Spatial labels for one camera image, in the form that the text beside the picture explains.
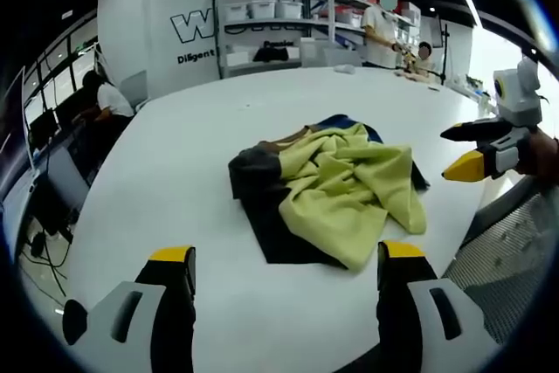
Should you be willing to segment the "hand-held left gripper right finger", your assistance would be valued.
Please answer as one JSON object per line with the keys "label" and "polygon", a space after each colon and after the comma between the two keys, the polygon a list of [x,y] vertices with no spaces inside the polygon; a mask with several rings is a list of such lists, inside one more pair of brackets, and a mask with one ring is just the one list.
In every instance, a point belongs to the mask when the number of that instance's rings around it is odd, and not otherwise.
{"label": "hand-held left gripper right finger", "polygon": [[486,365],[481,308],[439,278],[414,245],[378,245],[376,317],[382,372],[479,372]]}

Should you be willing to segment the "person's right hand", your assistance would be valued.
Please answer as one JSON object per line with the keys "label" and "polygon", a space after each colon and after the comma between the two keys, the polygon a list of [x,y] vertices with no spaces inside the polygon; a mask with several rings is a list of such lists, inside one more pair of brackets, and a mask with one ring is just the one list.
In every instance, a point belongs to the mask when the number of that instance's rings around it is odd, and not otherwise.
{"label": "person's right hand", "polygon": [[558,183],[558,140],[540,129],[529,137],[528,151],[515,167],[519,174]]}

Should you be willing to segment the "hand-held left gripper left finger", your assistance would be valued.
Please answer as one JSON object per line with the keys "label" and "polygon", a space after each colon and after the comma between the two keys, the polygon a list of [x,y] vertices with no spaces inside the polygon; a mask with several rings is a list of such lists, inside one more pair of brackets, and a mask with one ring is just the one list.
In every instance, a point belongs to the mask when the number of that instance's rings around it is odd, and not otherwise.
{"label": "hand-held left gripper left finger", "polygon": [[68,300],[63,334],[87,372],[191,372],[195,295],[195,247],[162,248],[93,308]]}

